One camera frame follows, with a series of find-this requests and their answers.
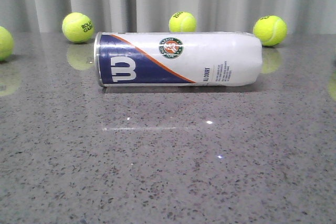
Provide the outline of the far left yellow tennis ball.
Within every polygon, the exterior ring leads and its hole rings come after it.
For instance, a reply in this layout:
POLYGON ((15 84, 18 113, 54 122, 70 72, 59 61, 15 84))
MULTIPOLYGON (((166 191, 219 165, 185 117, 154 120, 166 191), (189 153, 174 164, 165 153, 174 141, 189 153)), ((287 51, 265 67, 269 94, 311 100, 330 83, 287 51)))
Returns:
POLYGON ((0 27, 0 32, 0 60, 5 61, 13 52, 14 39, 6 28, 0 27))

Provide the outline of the right yellow tennis ball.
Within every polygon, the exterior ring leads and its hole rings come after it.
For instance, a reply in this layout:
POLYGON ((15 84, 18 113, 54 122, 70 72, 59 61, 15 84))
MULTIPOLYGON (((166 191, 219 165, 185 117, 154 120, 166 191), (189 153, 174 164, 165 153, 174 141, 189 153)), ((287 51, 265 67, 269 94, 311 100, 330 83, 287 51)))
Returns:
POLYGON ((256 21, 253 34, 263 46, 275 46, 286 38, 287 24, 278 16, 264 16, 256 21))

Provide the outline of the centre yellow tennis ball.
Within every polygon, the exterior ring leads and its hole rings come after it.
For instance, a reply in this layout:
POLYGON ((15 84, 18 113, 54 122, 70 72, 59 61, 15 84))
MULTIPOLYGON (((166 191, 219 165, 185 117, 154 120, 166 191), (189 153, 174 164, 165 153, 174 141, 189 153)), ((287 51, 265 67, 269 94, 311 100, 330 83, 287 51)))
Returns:
POLYGON ((169 20, 170 32, 195 32, 196 18, 189 12, 176 12, 169 20))

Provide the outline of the yellow Roland Garros tennis ball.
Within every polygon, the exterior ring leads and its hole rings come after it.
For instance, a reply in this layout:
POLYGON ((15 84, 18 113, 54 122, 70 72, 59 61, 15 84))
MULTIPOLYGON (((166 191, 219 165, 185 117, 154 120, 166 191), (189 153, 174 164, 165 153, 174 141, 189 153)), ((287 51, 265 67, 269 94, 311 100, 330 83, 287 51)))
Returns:
POLYGON ((91 39, 94 25, 87 15, 73 12, 63 19, 62 32, 70 42, 82 43, 91 39))

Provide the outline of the white blue tennis ball can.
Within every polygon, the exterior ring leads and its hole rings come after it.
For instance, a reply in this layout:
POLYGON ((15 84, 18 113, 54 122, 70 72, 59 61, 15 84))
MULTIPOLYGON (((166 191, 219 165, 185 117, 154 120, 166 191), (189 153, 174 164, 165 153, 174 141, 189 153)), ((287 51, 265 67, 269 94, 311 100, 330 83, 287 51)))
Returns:
POLYGON ((239 87, 263 65, 260 40, 238 32, 99 32, 93 55, 102 87, 239 87))

